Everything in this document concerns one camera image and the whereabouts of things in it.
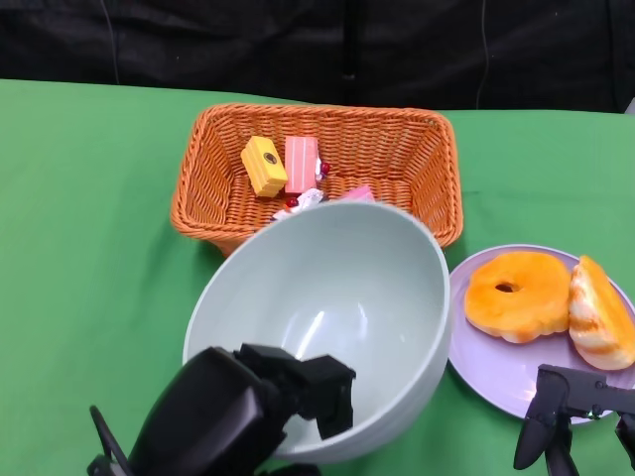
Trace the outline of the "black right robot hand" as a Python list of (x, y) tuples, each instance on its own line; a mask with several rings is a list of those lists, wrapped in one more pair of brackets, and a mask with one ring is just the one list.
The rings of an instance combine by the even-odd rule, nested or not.
[(523, 420), (513, 467), (524, 470), (544, 457), (550, 475), (576, 475), (571, 420), (599, 419), (605, 412), (619, 415), (615, 434), (633, 459), (634, 391), (610, 386), (598, 373), (540, 365), (536, 394)]

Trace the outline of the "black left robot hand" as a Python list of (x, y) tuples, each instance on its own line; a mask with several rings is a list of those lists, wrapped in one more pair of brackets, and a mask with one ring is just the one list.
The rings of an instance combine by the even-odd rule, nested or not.
[(353, 369), (329, 355), (301, 361), (281, 348), (209, 347), (155, 402), (128, 457), (135, 475), (252, 475), (295, 416), (320, 438), (353, 425)]

